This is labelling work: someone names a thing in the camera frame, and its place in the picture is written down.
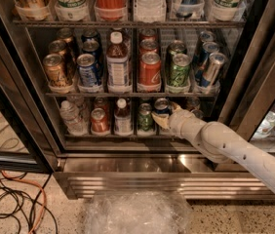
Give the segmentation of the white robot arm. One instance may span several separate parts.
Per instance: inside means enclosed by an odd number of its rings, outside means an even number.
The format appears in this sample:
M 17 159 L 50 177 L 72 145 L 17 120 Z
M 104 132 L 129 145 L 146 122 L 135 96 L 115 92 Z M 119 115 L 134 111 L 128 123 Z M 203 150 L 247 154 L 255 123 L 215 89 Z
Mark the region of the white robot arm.
M 248 143 L 220 122 L 205 122 L 175 102 L 172 107 L 171 115 L 151 113 L 160 127 L 173 137 L 186 139 L 215 163 L 233 160 L 275 194 L 275 156 Z

